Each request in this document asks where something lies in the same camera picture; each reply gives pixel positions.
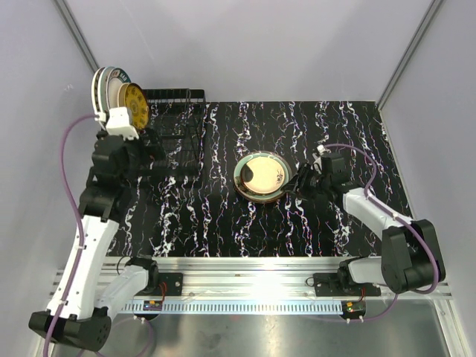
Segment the yellow patterned small plate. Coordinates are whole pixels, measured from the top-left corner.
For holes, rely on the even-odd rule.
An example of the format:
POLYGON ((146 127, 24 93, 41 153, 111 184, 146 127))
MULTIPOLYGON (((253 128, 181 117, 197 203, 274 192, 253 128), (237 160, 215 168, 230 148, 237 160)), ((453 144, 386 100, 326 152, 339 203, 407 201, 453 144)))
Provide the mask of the yellow patterned small plate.
POLYGON ((141 87, 136 83, 128 83, 121 99, 132 113, 132 125, 139 130, 145 129, 149 122, 149 107, 141 87))

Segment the small cream floral plate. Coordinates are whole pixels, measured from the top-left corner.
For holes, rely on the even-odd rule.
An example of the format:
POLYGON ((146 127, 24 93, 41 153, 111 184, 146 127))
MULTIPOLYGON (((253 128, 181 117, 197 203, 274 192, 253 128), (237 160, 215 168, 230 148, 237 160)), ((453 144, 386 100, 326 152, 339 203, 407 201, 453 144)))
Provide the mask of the small cream floral plate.
POLYGON ((127 87, 129 86, 129 83, 122 83, 117 94, 117 105, 118 107, 124 107, 125 106, 125 93, 127 90, 127 87))

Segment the white plate watermelon pattern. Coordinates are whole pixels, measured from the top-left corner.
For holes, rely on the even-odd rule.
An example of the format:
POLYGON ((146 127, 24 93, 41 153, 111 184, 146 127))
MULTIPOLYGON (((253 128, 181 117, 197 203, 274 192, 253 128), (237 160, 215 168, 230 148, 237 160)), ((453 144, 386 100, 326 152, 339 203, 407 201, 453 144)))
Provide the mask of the white plate watermelon pattern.
POLYGON ((94 80, 94 88, 96 90, 97 110, 99 112, 107 111, 107 85, 109 75, 115 68, 113 66, 102 67, 98 70, 96 79, 94 80))

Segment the white plate dark green rim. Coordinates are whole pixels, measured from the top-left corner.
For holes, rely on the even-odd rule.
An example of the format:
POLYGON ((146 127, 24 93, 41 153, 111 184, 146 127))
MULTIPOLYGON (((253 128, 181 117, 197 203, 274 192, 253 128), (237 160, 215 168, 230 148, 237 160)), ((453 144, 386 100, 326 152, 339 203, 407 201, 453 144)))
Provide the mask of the white plate dark green rim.
POLYGON ((129 75, 115 67, 106 76, 106 110, 118 107, 118 93, 123 84, 131 83, 129 75))

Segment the cream plate dark floral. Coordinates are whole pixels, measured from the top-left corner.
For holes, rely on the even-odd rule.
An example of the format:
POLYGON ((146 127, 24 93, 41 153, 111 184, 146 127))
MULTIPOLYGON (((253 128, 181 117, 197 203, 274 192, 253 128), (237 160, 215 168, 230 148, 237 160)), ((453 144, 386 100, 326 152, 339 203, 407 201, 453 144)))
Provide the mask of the cream plate dark floral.
POLYGON ((267 196, 277 193, 287 182, 289 170, 284 161, 276 155, 256 152, 244 158, 238 177, 248 192, 267 196))

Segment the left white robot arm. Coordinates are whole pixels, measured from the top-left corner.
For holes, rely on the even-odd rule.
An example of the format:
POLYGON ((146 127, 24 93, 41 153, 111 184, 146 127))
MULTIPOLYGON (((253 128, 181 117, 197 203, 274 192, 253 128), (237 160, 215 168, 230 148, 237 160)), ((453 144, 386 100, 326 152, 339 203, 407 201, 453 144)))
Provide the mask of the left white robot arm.
POLYGON ((158 291, 158 265, 150 256, 130 258, 97 291, 106 252, 131 200, 128 181, 158 156, 157 149, 144 133, 127 138, 98 132, 86 188, 73 206, 77 232, 65 270, 47 307, 33 312, 28 322, 45 343, 97 352, 126 302, 158 291))

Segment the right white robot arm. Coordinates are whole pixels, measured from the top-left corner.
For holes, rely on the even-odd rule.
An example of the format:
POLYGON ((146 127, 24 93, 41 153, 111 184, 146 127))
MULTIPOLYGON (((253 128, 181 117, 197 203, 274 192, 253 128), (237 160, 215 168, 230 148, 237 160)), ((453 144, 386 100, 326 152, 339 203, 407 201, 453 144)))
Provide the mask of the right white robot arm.
POLYGON ((340 263, 337 287, 354 295, 364 284, 393 293, 432 293, 446 272, 434 225, 398 213, 350 178, 344 159, 325 153, 314 165, 303 164, 283 192, 305 199, 327 198, 369 228, 382 242, 377 257, 354 257, 340 263))

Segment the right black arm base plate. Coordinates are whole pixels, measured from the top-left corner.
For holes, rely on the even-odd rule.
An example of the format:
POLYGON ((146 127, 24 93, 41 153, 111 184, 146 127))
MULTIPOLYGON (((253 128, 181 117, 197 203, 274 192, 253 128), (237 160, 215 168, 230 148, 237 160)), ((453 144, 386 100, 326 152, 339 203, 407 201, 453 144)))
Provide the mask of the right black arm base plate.
POLYGON ((338 279, 336 273, 314 273, 310 286, 315 290, 317 297, 379 297, 381 289, 372 283, 356 285, 346 284, 338 279))

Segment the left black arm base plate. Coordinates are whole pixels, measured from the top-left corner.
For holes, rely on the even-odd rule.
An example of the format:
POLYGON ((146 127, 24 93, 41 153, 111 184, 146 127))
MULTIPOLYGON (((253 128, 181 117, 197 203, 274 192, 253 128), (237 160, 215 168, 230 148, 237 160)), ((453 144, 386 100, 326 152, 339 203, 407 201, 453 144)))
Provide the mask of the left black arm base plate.
POLYGON ((151 291, 141 291, 137 296, 162 296, 179 297, 182 296, 184 275, 180 272, 162 272, 158 275, 158 285, 151 291))

